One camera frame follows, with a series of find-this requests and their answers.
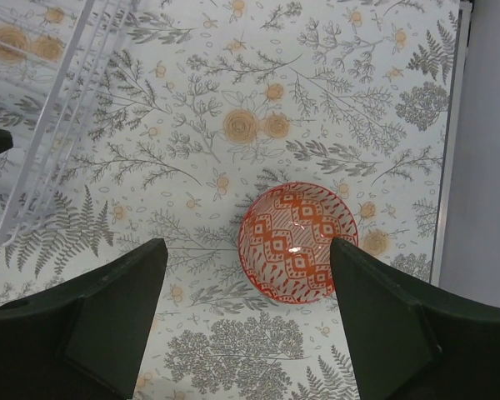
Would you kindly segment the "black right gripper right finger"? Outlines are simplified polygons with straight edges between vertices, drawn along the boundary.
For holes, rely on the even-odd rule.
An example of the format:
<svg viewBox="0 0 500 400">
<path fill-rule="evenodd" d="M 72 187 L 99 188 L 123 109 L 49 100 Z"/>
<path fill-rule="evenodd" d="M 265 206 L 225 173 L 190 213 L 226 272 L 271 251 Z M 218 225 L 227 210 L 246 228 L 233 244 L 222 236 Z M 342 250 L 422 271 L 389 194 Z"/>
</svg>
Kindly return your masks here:
<svg viewBox="0 0 500 400">
<path fill-rule="evenodd" d="M 344 239 L 330 265 L 362 399 L 500 399 L 500 308 L 388 266 Z"/>
</svg>

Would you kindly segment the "red geometric pattern bowl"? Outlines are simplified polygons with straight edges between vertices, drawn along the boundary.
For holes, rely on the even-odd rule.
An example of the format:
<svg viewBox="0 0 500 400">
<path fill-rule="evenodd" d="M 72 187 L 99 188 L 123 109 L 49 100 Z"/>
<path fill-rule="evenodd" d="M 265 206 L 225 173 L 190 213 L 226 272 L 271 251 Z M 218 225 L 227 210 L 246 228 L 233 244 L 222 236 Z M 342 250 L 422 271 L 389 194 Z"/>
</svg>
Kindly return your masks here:
<svg viewBox="0 0 500 400">
<path fill-rule="evenodd" d="M 346 203 L 314 183 L 284 183 L 261 195 L 242 220 L 242 270 L 273 301 L 314 303 L 335 293 L 330 267 L 334 238 L 358 244 L 358 226 Z"/>
</svg>

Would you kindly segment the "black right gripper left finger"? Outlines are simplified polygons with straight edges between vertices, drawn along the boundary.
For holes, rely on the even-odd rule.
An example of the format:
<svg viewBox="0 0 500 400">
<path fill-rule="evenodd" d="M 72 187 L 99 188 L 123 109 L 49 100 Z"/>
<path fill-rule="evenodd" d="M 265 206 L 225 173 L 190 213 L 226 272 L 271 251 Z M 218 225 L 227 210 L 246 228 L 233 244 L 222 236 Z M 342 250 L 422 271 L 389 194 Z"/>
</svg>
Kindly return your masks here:
<svg viewBox="0 0 500 400">
<path fill-rule="evenodd" d="M 0 399 L 130 399 L 168 250 L 114 261 L 0 307 Z"/>
</svg>

